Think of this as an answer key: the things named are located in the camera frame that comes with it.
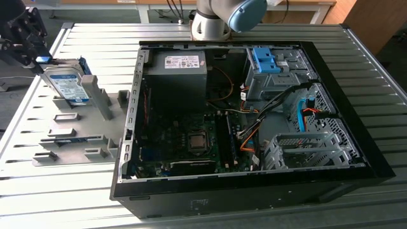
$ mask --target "aluminum work table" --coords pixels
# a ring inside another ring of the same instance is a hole
[[[140,40],[189,39],[176,24],[64,25],[54,58],[80,54],[108,93],[129,89]],[[407,228],[407,96],[352,32],[339,25],[259,25],[236,40],[312,41],[396,177],[321,205],[138,220],[109,200],[113,163],[33,167],[52,92],[33,80],[0,141],[0,227],[6,228]]]

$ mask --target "white label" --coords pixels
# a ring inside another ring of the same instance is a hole
[[[199,68],[199,56],[167,56],[164,68]]]
[[[279,66],[288,66],[287,61],[277,61],[276,63]]]
[[[244,93],[244,92],[240,92],[240,99],[241,99],[243,101],[245,101],[245,93]]]
[[[84,102],[89,101],[84,88],[77,83],[78,79],[76,75],[50,75],[49,78],[62,97],[72,104],[84,105]]]
[[[259,165],[260,159],[256,157],[256,155],[252,156],[252,161],[256,165]]]
[[[117,0],[118,3],[136,3],[134,0]]]

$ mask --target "orange cable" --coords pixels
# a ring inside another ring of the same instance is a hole
[[[215,66],[212,66],[212,67],[213,67],[215,69],[217,69],[217,70],[223,73],[223,75],[227,77],[227,79],[228,79],[228,81],[229,81],[229,83],[231,83],[231,90],[229,90],[229,93],[228,93],[227,96],[224,96],[224,97],[221,97],[221,98],[217,98],[217,99],[208,99],[208,101],[211,101],[211,102],[224,100],[225,98],[229,97],[229,95],[231,95],[232,92],[233,92],[233,82],[232,82],[229,76],[225,74],[225,72],[224,72],[220,68],[217,68],[217,67],[215,67]]]

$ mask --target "blue hard drive label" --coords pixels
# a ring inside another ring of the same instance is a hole
[[[62,97],[73,105],[85,105],[85,102],[89,101],[89,96],[86,95],[84,88],[78,85],[77,76],[73,74],[50,75],[49,78]]]

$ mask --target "black cable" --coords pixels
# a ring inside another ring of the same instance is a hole
[[[259,166],[257,166],[256,170],[260,171],[261,170],[261,163],[263,163],[263,155],[261,155],[260,143],[259,143],[259,131],[253,134],[252,141],[253,141],[255,155],[259,158]]]
[[[180,13],[181,13],[181,18],[183,18],[183,20],[184,20],[184,10],[183,10],[183,2],[181,2],[181,0],[179,0],[179,5],[180,5]]]
[[[173,11],[173,9],[172,9],[172,6],[171,6],[171,4],[169,4],[169,1],[168,1],[168,0],[167,0],[167,4],[168,4],[169,10],[171,10],[171,12],[173,13],[175,17],[176,17],[176,18],[179,18],[179,16],[176,15],[176,13],[175,13],[175,11]]]
[[[176,7],[176,3],[173,2],[173,0],[171,0],[171,2],[172,2],[172,5],[173,5],[173,7],[175,7],[175,9],[176,9],[177,14],[179,14],[179,19],[183,20],[181,15],[180,15],[180,12],[179,12],[177,7]]]
[[[284,17],[283,17],[281,20],[279,20],[279,21],[275,22],[275,23],[283,23],[284,20],[285,20],[285,17],[287,17],[287,14],[288,14],[288,9],[289,9],[289,1],[288,1],[288,0],[285,0],[285,1],[287,1],[287,4],[285,4],[287,8],[285,8],[285,12],[284,12]]]
[[[255,122],[248,126],[245,130],[240,132],[240,136],[245,135],[249,130],[255,129],[255,126],[261,123],[261,121],[265,118],[265,112],[271,111],[273,108],[276,108],[281,103],[284,102],[287,96],[295,92],[299,89],[309,88],[312,86],[313,82],[301,83],[300,85],[288,87],[283,92],[280,92],[263,106],[263,108],[259,110],[259,113],[256,115]]]

